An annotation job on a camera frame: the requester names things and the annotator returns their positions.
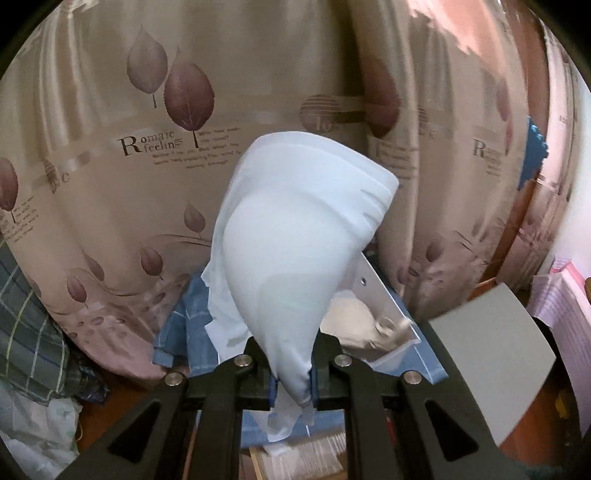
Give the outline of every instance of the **silver bolt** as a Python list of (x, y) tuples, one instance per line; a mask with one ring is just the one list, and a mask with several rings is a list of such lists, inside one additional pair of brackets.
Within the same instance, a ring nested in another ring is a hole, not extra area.
[(339, 367), (348, 367), (350, 364), (353, 363), (353, 359), (349, 355), (346, 355), (345, 353), (342, 353), (342, 354), (337, 355), (335, 357), (335, 363)]
[(183, 383), (183, 378), (184, 378), (183, 374), (180, 374), (178, 372), (172, 372), (172, 373), (169, 373), (168, 375), (166, 375), (164, 382), (169, 387), (176, 387), (177, 385), (180, 385), (181, 383)]
[(418, 385), (423, 379), (423, 376), (419, 372), (415, 372), (414, 370), (404, 372), (404, 375), (402, 377), (404, 378), (404, 381), (409, 385)]
[(248, 367), (252, 363), (252, 357), (242, 353), (234, 357), (234, 363), (239, 367)]

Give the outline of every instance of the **green plaid cloth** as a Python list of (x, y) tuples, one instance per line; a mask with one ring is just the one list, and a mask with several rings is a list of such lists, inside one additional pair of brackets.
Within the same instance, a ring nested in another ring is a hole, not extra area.
[(80, 369), (4, 239), (0, 286), (0, 378), (41, 403), (75, 393)]

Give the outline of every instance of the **blue object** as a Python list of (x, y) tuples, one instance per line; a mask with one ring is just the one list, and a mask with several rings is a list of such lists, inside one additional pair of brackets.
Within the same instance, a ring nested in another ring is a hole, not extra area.
[[(400, 297), (392, 290), (390, 292), (402, 312), (410, 318)], [(201, 273), (195, 274), (154, 340), (152, 361), (155, 364), (171, 367), (178, 357), (185, 357), (189, 363), (191, 377), (208, 373), (217, 367), (217, 352), (205, 330), (205, 326), (212, 321), (207, 309), (208, 296), (209, 289), (201, 279)], [(445, 370), (423, 333), (416, 325), (414, 328), (421, 338), (421, 343), (409, 349), (400, 367), (389, 373), (401, 375), (406, 370), (416, 370), (431, 383), (447, 378)], [(306, 426), (301, 418), (297, 420), (291, 438), (341, 429), (344, 423), (345, 417), (342, 410), (316, 412), (313, 426)], [(250, 414), (245, 414), (242, 418), (241, 443), (243, 448), (269, 443), (267, 435), (261, 431)]]
[(527, 130), (527, 146), (517, 190), (521, 190), (525, 182), (534, 177), (535, 172), (541, 168), (542, 162), (548, 156), (548, 145), (544, 141), (544, 136), (534, 125), (530, 116), (528, 119), (530, 123)]

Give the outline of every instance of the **triangular cutout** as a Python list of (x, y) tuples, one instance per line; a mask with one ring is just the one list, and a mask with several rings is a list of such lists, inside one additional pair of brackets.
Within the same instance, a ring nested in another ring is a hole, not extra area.
[(154, 402), (148, 406), (134, 422), (122, 432), (108, 448), (109, 453), (139, 463), (148, 445), (154, 423), (160, 413), (161, 404)]
[(443, 456), (454, 462), (475, 453), (478, 444), (433, 400), (425, 402)]

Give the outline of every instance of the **brown floor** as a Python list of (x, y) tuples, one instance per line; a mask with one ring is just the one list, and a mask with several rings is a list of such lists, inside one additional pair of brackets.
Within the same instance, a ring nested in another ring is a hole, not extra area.
[[(479, 288), (478, 294), (492, 286), (488, 284)], [(517, 296), (524, 304), (527, 303), (527, 293)], [(78, 447), (81, 452), (146, 395), (145, 390), (121, 377), (107, 376), (112, 390), (107, 403), (104, 406), (85, 403), (80, 415), (83, 436)], [(560, 418), (556, 406), (560, 392), (569, 414), (568, 419)], [(531, 407), (503, 442), (501, 449), (510, 458), (528, 465), (561, 465), (580, 441), (577, 424), (574, 395), (564, 366), (558, 360)]]

